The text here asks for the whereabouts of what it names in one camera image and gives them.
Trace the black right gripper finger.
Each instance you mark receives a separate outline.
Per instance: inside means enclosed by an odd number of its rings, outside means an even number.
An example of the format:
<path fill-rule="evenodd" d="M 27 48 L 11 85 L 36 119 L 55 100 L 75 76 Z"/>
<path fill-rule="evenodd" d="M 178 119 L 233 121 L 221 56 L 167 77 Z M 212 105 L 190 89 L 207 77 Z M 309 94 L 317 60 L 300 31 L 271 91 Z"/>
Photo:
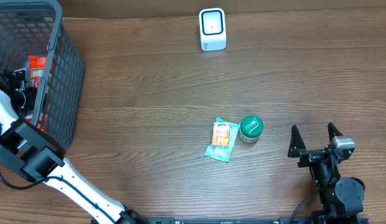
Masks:
<path fill-rule="evenodd" d="M 301 157 L 301 153 L 306 151 L 306 146 L 299 133 L 297 125 L 291 128 L 291 141 L 288 149 L 288 157 Z"/>
<path fill-rule="evenodd" d="M 342 136 L 342 133 L 334 126 L 333 123 L 327 125 L 329 139 L 332 140 L 336 136 Z"/>

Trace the red snack packet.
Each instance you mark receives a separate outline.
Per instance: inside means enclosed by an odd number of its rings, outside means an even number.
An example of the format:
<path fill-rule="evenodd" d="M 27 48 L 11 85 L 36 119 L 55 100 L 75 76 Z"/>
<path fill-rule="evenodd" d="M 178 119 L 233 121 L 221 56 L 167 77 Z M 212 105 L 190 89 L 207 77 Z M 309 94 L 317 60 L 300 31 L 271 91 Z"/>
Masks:
<path fill-rule="evenodd" d="M 27 93 L 29 94 L 29 108 L 31 110 L 33 109 L 33 102 L 32 100 L 36 97 L 37 90 L 40 86 L 40 78 L 44 76 L 44 68 L 46 66 L 46 60 L 47 57 L 38 57 L 38 56 L 33 56 L 30 55 L 28 56 L 28 61 L 29 61 L 29 68 L 28 68 L 28 75 L 29 75 L 29 81 L 26 83 L 27 87 Z M 44 109 L 44 106 L 46 105 L 46 97 L 49 92 L 50 86 L 46 85 L 45 88 L 45 96 L 44 96 L 44 102 L 42 104 L 42 109 Z M 43 121 L 44 124 L 47 124 L 47 118 L 48 115 L 44 115 L 43 113 L 40 114 L 39 121 Z M 29 112 L 29 114 L 26 115 L 26 121 L 32 123 L 32 112 Z M 41 125 L 40 123 L 37 124 L 37 128 L 39 128 L 41 131 L 47 133 L 48 130 L 45 131 L 45 127 Z"/>

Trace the green lidded jar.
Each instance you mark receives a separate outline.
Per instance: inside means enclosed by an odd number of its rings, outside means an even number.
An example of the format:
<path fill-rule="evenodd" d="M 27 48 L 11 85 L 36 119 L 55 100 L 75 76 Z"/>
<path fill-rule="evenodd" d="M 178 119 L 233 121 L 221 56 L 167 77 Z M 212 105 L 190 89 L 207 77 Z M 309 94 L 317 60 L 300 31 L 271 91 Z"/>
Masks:
<path fill-rule="evenodd" d="M 243 118 L 240 123 L 238 135 L 243 142 L 254 143 L 258 141 L 263 128 L 263 121 L 258 116 L 249 115 Z"/>

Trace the teal tissue packet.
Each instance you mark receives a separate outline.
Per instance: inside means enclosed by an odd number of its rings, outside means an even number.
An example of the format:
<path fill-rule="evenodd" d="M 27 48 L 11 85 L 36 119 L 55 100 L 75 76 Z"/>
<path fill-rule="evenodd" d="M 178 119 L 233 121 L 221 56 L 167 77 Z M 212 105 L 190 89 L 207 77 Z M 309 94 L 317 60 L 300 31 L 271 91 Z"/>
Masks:
<path fill-rule="evenodd" d="M 239 128 L 239 124 L 217 117 L 213 125 L 212 142 L 207 147 L 205 156 L 218 161 L 229 162 Z"/>

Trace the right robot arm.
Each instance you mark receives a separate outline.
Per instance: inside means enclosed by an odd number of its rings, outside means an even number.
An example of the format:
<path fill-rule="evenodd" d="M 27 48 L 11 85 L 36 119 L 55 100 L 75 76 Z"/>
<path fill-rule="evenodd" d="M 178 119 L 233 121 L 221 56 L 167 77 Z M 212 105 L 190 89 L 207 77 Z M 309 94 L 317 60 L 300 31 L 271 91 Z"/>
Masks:
<path fill-rule="evenodd" d="M 355 150 L 352 138 L 343 135 L 332 123 L 327 125 L 329 144 L 324 149 L 308 150 L 297 126 L 291 128 L 288 157 L 298 158 L 298 167 L 307 167 L 316 184 L 316 191 L 294 210 L 290 223 L 367 223 L 363 212 L 365 184 L 358 178 L 342 178 L 337 165 L 350 158 Z M 297 218 L 299 209 L 319 196 L 321 210 L 310 217 Z"/>

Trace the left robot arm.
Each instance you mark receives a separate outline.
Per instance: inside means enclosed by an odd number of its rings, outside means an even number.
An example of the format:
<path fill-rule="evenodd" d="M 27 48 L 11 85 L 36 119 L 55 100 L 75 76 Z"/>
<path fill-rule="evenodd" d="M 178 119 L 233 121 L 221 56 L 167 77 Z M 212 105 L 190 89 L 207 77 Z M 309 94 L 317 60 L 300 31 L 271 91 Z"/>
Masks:
<path fill-rule="evenodd" d="M 0 181 L 15 190 L 44 183 L 81 206 L 93 223 L 147 223 L 84 178 L 65 157 L 61 144 L 20 116 L 27 104 L 20 91 L 25 82 L 21 70 L 0 72 Z"/>

